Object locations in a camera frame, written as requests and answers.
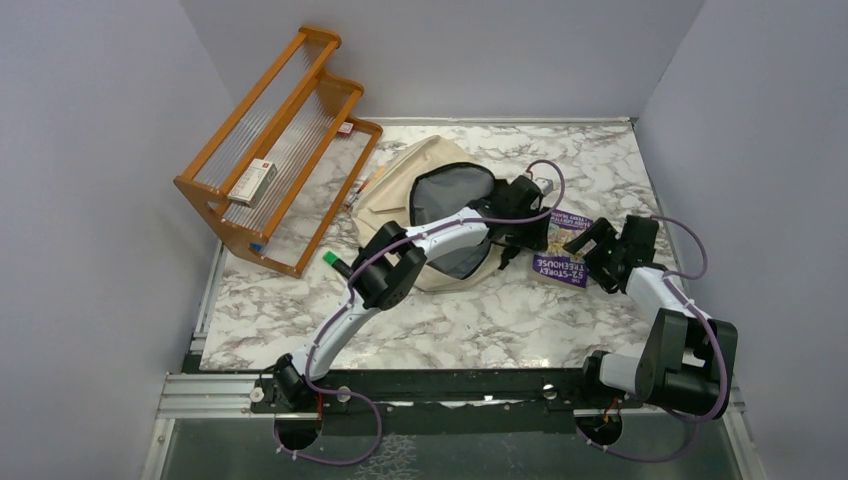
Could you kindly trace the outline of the purple treehouse book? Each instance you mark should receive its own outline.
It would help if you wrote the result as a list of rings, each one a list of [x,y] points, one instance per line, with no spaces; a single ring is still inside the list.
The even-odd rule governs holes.
[[[548,248],[533,255],[529,276],[540,282],[585,290],[589,280],[586,264],[580,253],[570,254],[565,246],[592,223],[587,217],[555,210],[550,215]]]

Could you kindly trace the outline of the beige canvas backpack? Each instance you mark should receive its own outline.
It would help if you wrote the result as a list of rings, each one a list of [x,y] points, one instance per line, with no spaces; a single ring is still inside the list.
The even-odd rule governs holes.
[[[423,226],[500,194],[507,184],[456,143],[430,136],[398,154],[365,186],[351,213],[360,247],[387,222],[403,228]],[[545,246],[544,225],[544,220],[498,225],[502,235],[493,243],[484,241],[428,263],[414,286],[428,293],[468,290],[508,265],[515,250]]]

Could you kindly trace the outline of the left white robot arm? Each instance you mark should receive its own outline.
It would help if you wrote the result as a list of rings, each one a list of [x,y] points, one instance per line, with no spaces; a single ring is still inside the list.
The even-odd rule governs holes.
[[[272,378],[279,401],[294,411],[309,406],[314,381],[328,373],[368,320],[406,298],[428,263],[486,241],[515,240],[526,247],[524,236],[535,227],[544,228],[551,214],[543,199],[561,188],[550,179],[524,173],[443,219],[412,227],[395,221],[381,226],[347,265],[346,294],[337,311],[304,345],[275,363]]]

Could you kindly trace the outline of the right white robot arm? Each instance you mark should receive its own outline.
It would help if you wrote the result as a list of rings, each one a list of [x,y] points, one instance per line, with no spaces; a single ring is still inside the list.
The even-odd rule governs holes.
[[[665,220],[629,215],[616,230],[600,218],[565,244],[566,252],[582,256],[589,277],[603,291],[627,296],[651,322],[640,355],[593,352],[577,393],[592,407],[623,394],[694,422],[711,421],[729,403],[738,331],[683,292],[675,282],[681,272],[655,262]]]

